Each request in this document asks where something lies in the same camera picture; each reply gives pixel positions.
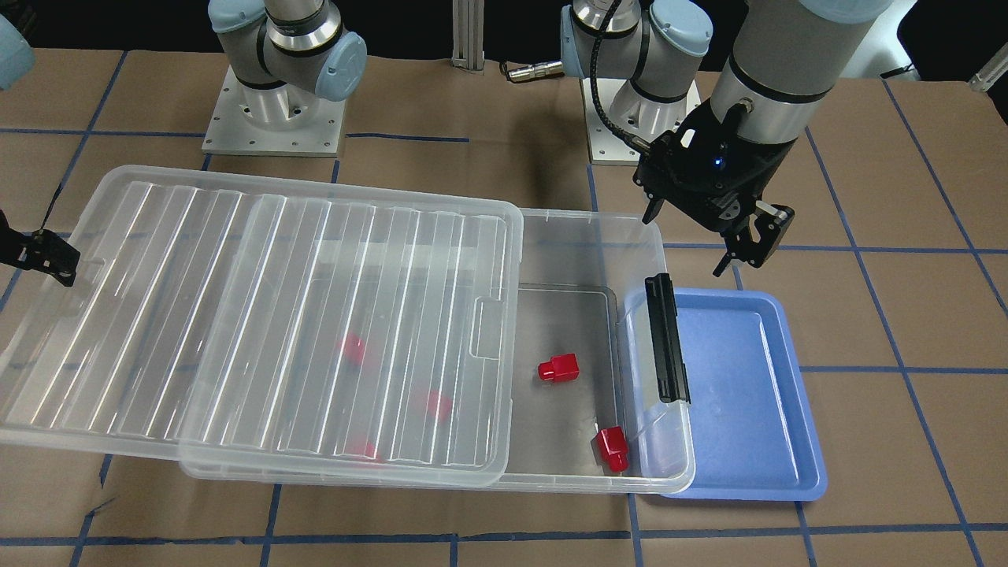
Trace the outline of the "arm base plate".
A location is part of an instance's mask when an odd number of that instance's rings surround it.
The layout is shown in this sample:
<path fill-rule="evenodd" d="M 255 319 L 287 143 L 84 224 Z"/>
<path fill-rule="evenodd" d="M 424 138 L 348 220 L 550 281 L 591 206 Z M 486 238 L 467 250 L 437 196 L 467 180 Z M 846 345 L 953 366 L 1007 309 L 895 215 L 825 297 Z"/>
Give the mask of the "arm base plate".
<path fill-rule="evenodd" d="M 623 143 L 604 125 L 593 104 L 590 80 L 580 81 L 584 100 L 584 122 L 589 140 L 589 158 L 593 165 L 637 165 L 639 152 Z M 629 80 L 598 80 L 600 102 L 608 118 L 626 132 L 651 141 L 665 132 L 674 132 L 685 116 L 701 104 L 691 83 L 685 97 L 673 103 L 644 99 Z"/>
<path fill-rule="evenodd" d="M 299 87 L 252 89 L 227 69 L 202 151 L 234 157 L 338 157 L 345 101 L 318 99 Z"/>

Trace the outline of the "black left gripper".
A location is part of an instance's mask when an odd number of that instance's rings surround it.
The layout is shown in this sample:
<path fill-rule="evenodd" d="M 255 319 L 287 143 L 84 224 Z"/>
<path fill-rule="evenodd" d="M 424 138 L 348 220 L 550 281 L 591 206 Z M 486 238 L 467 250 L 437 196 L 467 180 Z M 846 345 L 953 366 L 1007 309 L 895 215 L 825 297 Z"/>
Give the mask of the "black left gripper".
<path fill-rule="evenodd" d="M 749 112 L 737 102 L 719 118 L 710 101 L 702 102 L 675 132 L 652 141 L 635 171 L 647 200 L 642 223 L 655 222 L 669 203 L 702 228 L 721 234 L 726 251 L 713 269 L 715 277 L 731 263 L 761 268 L 795 219 L 791 207 L 763 198 L 788 144 L 742 139 Z"/>

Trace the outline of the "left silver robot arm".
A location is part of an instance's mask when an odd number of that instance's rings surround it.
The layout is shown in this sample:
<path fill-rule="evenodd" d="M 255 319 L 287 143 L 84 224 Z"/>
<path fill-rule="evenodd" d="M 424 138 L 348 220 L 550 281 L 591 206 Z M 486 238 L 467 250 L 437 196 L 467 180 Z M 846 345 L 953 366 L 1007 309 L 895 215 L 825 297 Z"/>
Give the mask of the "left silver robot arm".
<path fill-rule="evenodd" d="M 888 1 L 749 1 L 747 15 L 712 94 L 673 130 L 644 134 L 607 111 L 601 78 L 627 80 L 645 102 L 687 97 L 713 38 L 713 22 L 691 1 L 573 1 L 561 11 L 561 63 L 587 80 L 602 126 L 638 155 L 633 180 L 649 224 L 666 203 L 724 240 L 713 270 L 760 268 L 776 251 L 795 210 L 763 198 Z"/>

